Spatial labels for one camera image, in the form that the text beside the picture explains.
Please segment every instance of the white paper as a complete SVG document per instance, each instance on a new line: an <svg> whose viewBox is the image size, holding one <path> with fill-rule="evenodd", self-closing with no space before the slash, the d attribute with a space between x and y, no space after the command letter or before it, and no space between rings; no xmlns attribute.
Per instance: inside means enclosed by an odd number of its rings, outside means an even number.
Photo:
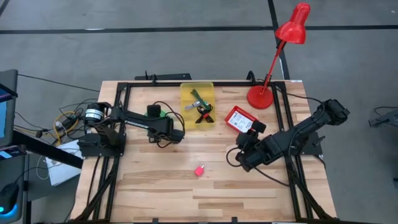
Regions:
<svg viewBox="0 0 398 224"><path fill-rule="evenodd" d="M64 150L65 152L74 154L75 156L82 158L81 151L79 146L77 145L77 142L78 140L68 142L58 146L58 148ZM50 182L52 186L64 183L65 181L71 179L72 177L79 175L81 172L81 170L76 167L66 164L61 164L61 162L53 161L52 159L49 158L45 158L45 161L47 163L47 167L59 165L49 169Z"/></svg>
<svg viewBox="0 0 398 224"><path fill-rule="evenodd" d="M251 128L253 121L235 111L228 123L232 124L235 128L238 128L241 132L246 133Z"/></svg>

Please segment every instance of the yellow container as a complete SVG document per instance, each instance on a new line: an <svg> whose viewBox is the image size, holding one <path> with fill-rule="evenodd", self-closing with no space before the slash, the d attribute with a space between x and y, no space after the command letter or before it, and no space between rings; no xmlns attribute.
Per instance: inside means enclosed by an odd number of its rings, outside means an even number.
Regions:
<svg viewBox="0 0 398 224"><path fill-rule="evenodd" d="M201 114L197 108L186 110L185 107L192 105L197 99L191 94L192 90L196 90L200 97L213 106L209 115L213 118L214 123L207 123L203 119L201 123L196 124L195 121L200 118ZM214 86L212 82L183 83L180 86L181 91L181 115L185 120L185 129L207 129L215 126L216 123L216 101L214 96Z"/></svg>

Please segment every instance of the computer monitor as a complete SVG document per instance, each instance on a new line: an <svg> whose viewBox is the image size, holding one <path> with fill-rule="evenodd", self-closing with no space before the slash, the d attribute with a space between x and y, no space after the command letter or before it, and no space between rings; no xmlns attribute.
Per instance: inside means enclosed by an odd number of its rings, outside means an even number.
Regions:
<svg viewBox="0 0 398 224"><path fill-rule="evenodd" d="M18 71L0 72L0 147L12 142Z"/></svg>
<svg viewBox="0 0 398 224"><path fill-rule="evenodd" d="M17 97L18 94L16 92L0 83L0 103L15 99Z"/></svg>

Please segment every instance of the red toy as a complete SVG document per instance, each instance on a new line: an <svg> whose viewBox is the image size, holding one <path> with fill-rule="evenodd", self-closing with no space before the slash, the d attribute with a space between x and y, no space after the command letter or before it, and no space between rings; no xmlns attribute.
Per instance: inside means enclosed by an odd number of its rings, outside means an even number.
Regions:
<svg viewBox="0 0 398 224"><path fill-rule="evenodd" d="M247 95L249 104L255 109L266 109L274 101L272 92L268 89L268 84L271 79L271 73L274 69L275 61L278 58L280 52L285 47L286 42L293 44L304 44L305 42L305 28L304 23L310 13L311 7L308 3L301 2L293 10L292 17L289 21L279 27L275 35L281 42L278 45L278 50L275 54L274 60L272 61L269 72L266 76L264 86L252 87Z"/></svg>
<svg viewBox="0 0 398 224"><path fill-rule="evenodd" d="M204 170L204 167L205 167L205 166L200 166L200 167L197 167L197 169L195 169L195 174L196 174L198 177L200 177L200 176L203 174L203 172L205 171L205 170Z"/></svg>

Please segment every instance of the small red object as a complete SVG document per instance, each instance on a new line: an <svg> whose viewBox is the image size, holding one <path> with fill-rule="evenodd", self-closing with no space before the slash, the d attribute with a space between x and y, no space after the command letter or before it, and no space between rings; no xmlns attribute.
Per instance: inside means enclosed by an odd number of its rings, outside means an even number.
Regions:
<svg viewBox="0 0 398 224"><path fill-rule="evenodd" d="M308 3L301 2L293 10L292 17L285 24L281 25L275 32L276 37L292 44L304 44L305 28L311 7Z"/></svg>
<svg viewBox="0 0 398 224"><path fill-rule="evenodd" d="M257 118L244 111L242 108L234 106L224 120L229 127L235 129L237 132L246 133L251 129L251 125Z"/></svg>
<svg viewBox="0 0 398 224"><path fill-rule="evenodd" d="M307 20L310 10L311 7L308 3L299 3L293 10L293 14L292 17L290 17L290 20L276 30L275 36L278 37L281 42L279 43L278 50L271 63L271 67L269 68L268 74L264 82L264 86L254 86L248 91L248 102L255 109L266 109L274 101L274 96L272 92L268 89L268 84L271 79L271 73L274 69L276 59L278 58L282 49L285 47L286 42L290 42L293 44L304 44L304 23L305 20Z"/></svg>
<svg viewBox="0 0 398 224"><path fill-rule="evenodd" d="M205 167L205 166L200 166L200 167L197 167L197 169L195 169L195 174L196 174L198 177L200 177L200 176L203 174L203 172L205 171L205 170L204 170L204 167Z"/></svg>

